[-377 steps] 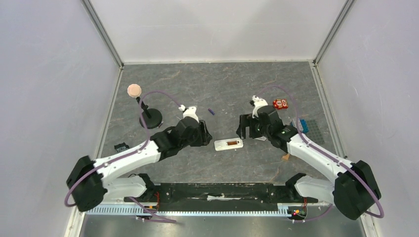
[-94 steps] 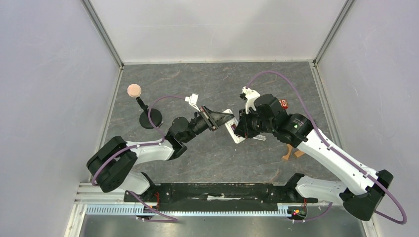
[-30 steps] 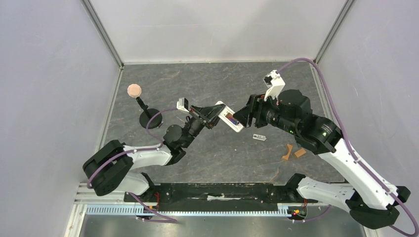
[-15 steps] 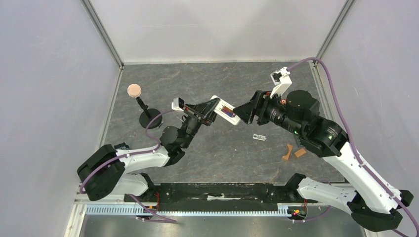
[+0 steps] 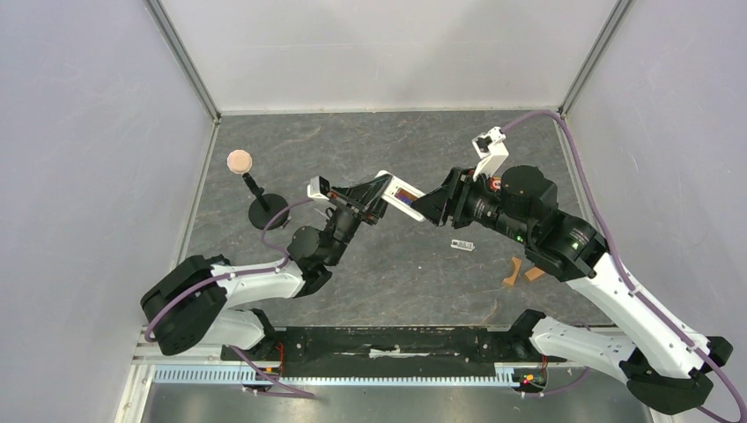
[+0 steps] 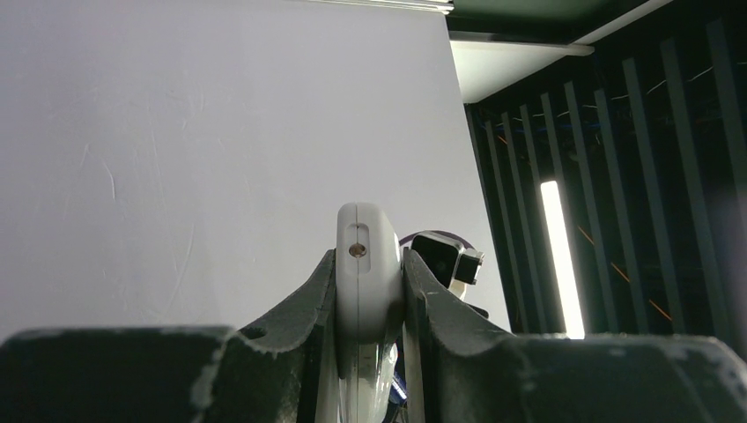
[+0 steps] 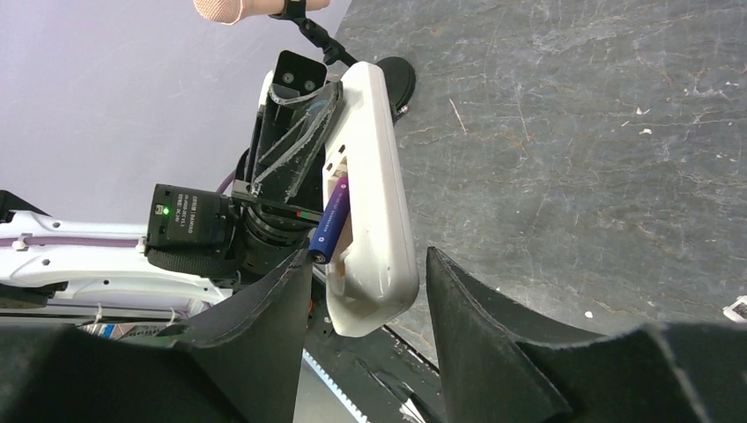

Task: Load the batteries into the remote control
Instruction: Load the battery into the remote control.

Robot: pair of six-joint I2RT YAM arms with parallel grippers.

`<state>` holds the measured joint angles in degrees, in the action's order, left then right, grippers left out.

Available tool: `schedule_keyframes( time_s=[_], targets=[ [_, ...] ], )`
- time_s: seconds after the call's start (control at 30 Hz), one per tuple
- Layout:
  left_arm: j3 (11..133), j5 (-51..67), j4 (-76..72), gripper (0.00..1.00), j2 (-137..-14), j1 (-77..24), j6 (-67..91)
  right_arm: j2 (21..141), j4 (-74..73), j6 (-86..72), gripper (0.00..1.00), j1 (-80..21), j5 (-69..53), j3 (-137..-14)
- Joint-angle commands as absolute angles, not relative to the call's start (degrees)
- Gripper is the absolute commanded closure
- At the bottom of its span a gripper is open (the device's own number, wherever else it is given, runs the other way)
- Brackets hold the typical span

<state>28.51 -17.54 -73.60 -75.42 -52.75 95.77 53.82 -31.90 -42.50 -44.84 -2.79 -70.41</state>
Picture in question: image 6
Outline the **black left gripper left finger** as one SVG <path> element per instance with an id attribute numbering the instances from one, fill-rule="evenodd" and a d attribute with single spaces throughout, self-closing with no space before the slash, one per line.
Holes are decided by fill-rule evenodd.
<path id="1" fill-rule="evenodd" d="M 22 331 L 4 422 L 334 422 L 335 254 L 252 323 Z"/>

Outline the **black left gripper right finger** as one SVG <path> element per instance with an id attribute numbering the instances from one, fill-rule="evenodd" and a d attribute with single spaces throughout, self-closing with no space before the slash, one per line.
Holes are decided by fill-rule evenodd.
<path id="1" fill-rule="evenodd" d="M 743 422 L 746 365 L 716 338 L 514 335 L 403 253 L 411 422 Z"/>

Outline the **white remote control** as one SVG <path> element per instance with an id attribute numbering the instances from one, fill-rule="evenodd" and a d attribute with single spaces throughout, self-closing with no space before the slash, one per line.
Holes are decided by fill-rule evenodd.
<path id="1" fill-rule="evenodd" d="M 382 422 L 403 326 L 402 249 L 376 204 L 348 203 L 337 214 L 336 355 L 340 420 Z"/>

